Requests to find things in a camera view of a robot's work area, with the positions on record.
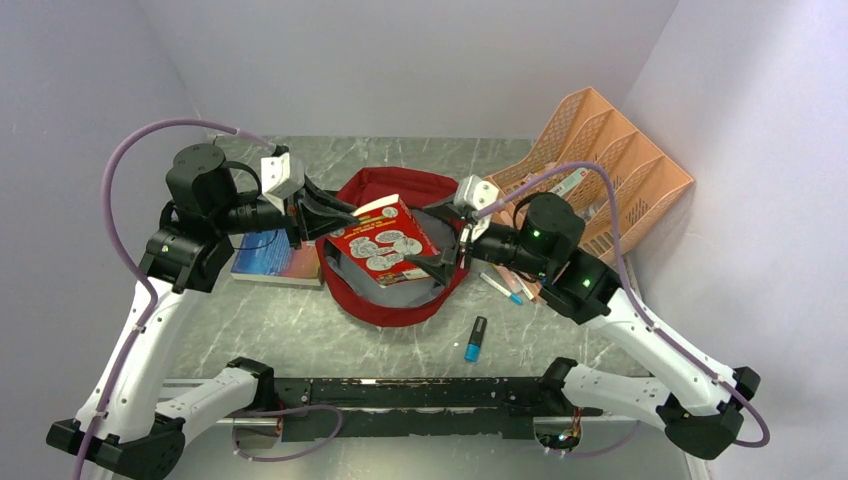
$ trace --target peach plastic organizer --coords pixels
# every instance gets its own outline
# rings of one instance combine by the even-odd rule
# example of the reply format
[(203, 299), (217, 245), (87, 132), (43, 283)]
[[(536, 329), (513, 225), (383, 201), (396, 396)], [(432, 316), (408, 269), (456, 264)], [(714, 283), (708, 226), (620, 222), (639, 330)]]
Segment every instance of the peach plastic organizer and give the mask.
[[(531, 176), (576, 161), (595, 162), (609, 173), (619, 206), (624, 253), (639, 243), (693, 183), (692, 177), (591, 87), (565, 97), (524, 160), (486, 180), (496, 185), (503, 196)], [(515, 202), (508, 203), (500, 216), (495, 215), (494, 221), (510, 225), (515, 204), (521, 198), (551, 190), (573, 172), (555, 175), (530, 189)], [(607, 264), (614, 263), (612, 217), (600, 177), (588, 172), (563, 197), (578, 214), (597, 208), (586, 223), (580, 247)], [(523, 221), (524, 215), (519, 212), (517, 226)], [(538, 290), (535, 285), (528, 287), (534, 289), (534, 293)]]

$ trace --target robotic arm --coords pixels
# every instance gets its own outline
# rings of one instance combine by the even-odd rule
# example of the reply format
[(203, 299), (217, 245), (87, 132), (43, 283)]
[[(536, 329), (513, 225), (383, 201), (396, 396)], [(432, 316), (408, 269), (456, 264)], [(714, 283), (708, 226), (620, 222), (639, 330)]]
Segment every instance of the robotic arm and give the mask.
[[(231, 169), (247, 171), (257, 189), (238, 192)], [(160, 228), (140, 262), (159, 294), (156, 310), (127, 357), (108, 412), (98, 413), (96, 405), (120, 345), (138, 330), (136, 320), (150, 300), (147, 290), (137, 285), (106, 371), (76, 417), (53, 424), (48, 444), (76, 454), (84, 432), (100, 417), (86, 458), (130, 478), (161, 479), (185, 445), (219, 419), (237, 410), (277, 409), (273, 369), (247, 359), (230, 362), (216, 378), (178, 398), (158, 401), (184, 319), (202, 293), (212, 290), (233, 253), (228, 235), (283, 230), (299, 248), (303, 240), (358, 222), (350, 215), (355, 207), (317, 188), (285, 147), (262, 159), (261, 174), (227, 161), (214, 145), (193, 145), (177, 154), (166, 175), (172, 201), (163, 209)], [(622, 346), (654, 375), (623, 377), (558, 358), (540, 383), (561, 405), (637, 419), (663, 429), (672, 442), (700, 458), (715, 458), (733, 443), (742, 425), (740, 411), (747, 404), (737, 397), (750, 400), (759, 376), (705, 355), (641, 303), (642, 312), (636, 310), (615, 271), (577, 247), (584, 222), (565, 200), (547, 193), (527, 197), (520, 229), (490, 223), (490, 215), (481, 215), (497, 201), (493, 185), (476, 176), (464, 179), (454, 197), (425, 208), (434, 216), (467, 221), (457, 248), (407, 260), (442, 283), (450, 281), (456, 268), (467, 268), (471, 259), (531, 275), (542, 283), (540, 296), (549, 307)], [(680, 348), (670, 345), (666, 336)]]

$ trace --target black marker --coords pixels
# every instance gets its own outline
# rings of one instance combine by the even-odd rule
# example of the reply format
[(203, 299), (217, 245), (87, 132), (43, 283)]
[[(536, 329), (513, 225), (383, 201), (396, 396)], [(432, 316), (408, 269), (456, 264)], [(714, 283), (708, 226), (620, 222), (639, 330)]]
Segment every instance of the black marker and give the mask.
[(486, 317), (477, 317), (477, 320), (474, 320), (474, 329), (471, 330), (471, 338), (468, 339), (468, 346), (465, 347), (465, 359), (469, 362), (476, 362), (477, 357), (480, 356), (484, 333), (486, 333)]

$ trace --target red book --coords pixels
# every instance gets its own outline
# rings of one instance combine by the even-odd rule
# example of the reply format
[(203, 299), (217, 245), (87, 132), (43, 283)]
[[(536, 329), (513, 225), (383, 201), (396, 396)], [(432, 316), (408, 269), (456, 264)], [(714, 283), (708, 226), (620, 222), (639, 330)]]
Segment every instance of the red book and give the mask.
[(435, 255), (439, 251), (399, 195), (363, 205), (353, 216), (359, 218), (359, 225), (336, 230), (327, 240), (378, 284), (385, 287), (429, 277), (403, 256)]

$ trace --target blue book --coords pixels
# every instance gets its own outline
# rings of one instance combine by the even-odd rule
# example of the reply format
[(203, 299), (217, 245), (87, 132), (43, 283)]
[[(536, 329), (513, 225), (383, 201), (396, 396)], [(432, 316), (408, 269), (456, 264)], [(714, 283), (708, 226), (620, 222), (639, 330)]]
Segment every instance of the blue book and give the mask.
[(312, 242), (291, 248), (284, 230), (248, 233), (231, 269), (236, 280), (320, 287), (323, 284), (318, 251)]

